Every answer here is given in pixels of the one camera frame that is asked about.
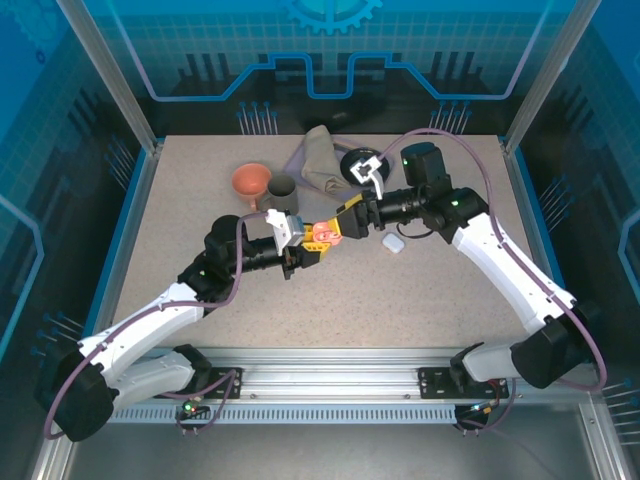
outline gray cup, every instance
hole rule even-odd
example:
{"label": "gray cup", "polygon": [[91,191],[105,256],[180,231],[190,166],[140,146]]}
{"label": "gray cup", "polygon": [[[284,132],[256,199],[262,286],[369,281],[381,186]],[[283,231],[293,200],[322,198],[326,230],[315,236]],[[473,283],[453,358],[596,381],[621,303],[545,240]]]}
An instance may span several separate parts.
{"label": "gray cup", "polygon": [[261,211],[275,208],[280,212],[289,210],[292,215],[298,214],[298,190],[293,177],[280,173],[271,177],[267,192],[260,199]]}

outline white small box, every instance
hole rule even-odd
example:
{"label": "white small box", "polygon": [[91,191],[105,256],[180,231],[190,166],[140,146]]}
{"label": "white small box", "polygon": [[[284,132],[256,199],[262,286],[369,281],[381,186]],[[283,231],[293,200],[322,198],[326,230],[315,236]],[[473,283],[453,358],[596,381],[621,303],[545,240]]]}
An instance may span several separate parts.
{"label": "white small box", "polygon": [[404,242],[394,233],[387,233],[382,239],[382,244],[393,253],[400,253],[404,249]]}

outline beige table surface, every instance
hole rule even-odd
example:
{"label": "beige table surface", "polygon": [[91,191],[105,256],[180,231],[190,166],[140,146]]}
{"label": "beige table surface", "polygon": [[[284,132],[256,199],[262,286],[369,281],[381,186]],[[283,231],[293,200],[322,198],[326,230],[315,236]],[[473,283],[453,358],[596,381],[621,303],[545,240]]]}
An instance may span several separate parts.
{"label": "beige table surface", "polygon": [[[213,221],[224,214],[249,213],[230,184],[243,163],[262,162],[281,170],[301,136],[169,136],[144,212],[115,320],[146,305],[175,281],[204,248]],[[382,150],[396,136],[351,138]],[[528,253],[507,170],[495,136],[465,137],[486,163],[502,225]],[[409,140],[406,144],[419,140]],[[428,137],[443,152],[454,186],[469,186],[485,197],[482,177],[453,141]],[[395,152],[399,158],[400,148]],[[399,162],[388,191],[406,188]],[[300,215],[320,221],[335,214],[337,201],[300,189]],[[249,238],[270,235],[260,220]],[[524,329],[489,280],[439,236],[406,240],[398,255],[382,244],[385,232],[345,239],[320,264],[297,269],[285,281],[271,268],[242,277],[234,302],[187,327],[164,345],[234,347],[442,347],[519,338]],[[420,233],[417,222],[406,233]]]}

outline gray cloth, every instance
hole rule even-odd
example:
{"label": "gray cloth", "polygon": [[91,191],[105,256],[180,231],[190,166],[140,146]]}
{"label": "gray cloth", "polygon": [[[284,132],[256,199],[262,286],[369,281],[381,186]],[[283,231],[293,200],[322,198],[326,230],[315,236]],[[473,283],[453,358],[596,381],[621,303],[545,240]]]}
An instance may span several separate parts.
{"label": "gray cloth", "polygon": [[353,188],[340,174],[340,163],[327,127],[319,125],[309,130],[302,144],[302,178],[318,190],[331,195]]}

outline gear logo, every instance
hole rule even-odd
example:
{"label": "gear logo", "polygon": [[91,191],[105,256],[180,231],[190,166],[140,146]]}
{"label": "gear logo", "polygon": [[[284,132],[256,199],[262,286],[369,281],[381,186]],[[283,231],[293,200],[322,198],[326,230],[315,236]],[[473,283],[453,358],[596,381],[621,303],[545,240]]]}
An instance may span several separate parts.
{"label": "gear logo", "polygon": [[363,18],[371,19],[373,9],[382,7],[382,0],[284,0],[289,19],[297,20],[302,28],[311,27],[313,33],[336,30],[347,33],[349,27],[360,28]]}
{"label": "gear logo", "polygon": [[58,14],[54,0],[0,0],[0,14],[12,14],[20,30],[41,49],[58,31]]}

